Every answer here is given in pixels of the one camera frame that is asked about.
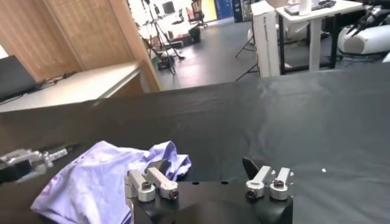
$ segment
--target laptop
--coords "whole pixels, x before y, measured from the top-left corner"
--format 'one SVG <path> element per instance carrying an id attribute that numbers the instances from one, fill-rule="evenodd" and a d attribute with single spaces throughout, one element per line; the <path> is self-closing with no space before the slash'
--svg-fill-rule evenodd
<path id="1" fill-rule="evenodd" d="M 0 59 L 0 102 L 35 91 L 40 85 L 14 55 Z"/>

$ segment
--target white tabletop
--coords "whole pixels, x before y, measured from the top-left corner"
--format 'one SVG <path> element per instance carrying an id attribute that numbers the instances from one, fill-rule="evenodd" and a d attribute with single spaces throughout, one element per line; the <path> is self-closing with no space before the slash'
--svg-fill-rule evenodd
<path id="1" fill-rule="evenodd" d="M 137 61 L 79 72 L 56 85 L 0 105 L 0 112 L 108 98 L 138 75 Z"/>
<path id="2" fill-rule="evenodd" d="M 352 1 L 344 1 L 337 0 L 336 4 L 332 8 L 324 8 L 319 10 L 311 11 L 310 14 L 304 16 L 292 16 L 285 11 L 285 7 L 279 7 L 276 11 L 288 21 L 297 23 L 301 21 L 307 21 L 316 18 L 322 18 L 326 16 L 332 16 L 337 13 L 348 13 L 363 9 L 363 4 L 361 2 L 352 2 Z"/>

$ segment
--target black tablecloth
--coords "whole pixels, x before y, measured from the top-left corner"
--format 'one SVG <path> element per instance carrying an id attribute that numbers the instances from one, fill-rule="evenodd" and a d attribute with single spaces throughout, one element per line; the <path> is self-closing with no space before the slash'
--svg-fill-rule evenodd
<path id="1" fill-rule="evenodd" d="M 256 156 L 295 173 L 294 223 L 389 223 L 388 70 L 382 64 L 2 113 L 3 153 L 82 145 L 44 176 L 0 186 L 1 223 L 38 222 L 29 211 L 37 194 L 100 140 L 140 149 L 172 140 L 193 162 L 188 181 L 243 181 L 242 156 Z"/>

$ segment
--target wrinkled cloth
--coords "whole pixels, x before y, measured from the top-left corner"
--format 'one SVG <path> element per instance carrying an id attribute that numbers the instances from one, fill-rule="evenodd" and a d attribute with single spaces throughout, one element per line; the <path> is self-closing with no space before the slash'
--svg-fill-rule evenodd
<path id="1" fill-rule="evenodd" d="M 31 210 L 59 224 L 120 224 L 130 219 L 124 193 L 128 170 L 143 170 L 167 159 L 166 176 L 176 180 L 191 167 L 188 155 L 178 155 L 173 142 L 149 151 L 120 148 L 105 141 L 65 166 L 35 199 Z"/>

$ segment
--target office chair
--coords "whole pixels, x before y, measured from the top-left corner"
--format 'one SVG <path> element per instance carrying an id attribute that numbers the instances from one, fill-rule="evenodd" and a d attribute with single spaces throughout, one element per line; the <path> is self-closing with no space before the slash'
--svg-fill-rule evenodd
<path id="1" fill-rule="evenodd" d="M 202 12 L 202 0 L 193 0 L 191 3 L 191 7 L 193 8 L 193 18 L 188 15 L 188 21 L 191 22 L 198 22 L 197 26 L 202 26 L 204 28 L 208 27 L 208 24 L 203 21 L 205 18 L 204 13 Z"/>

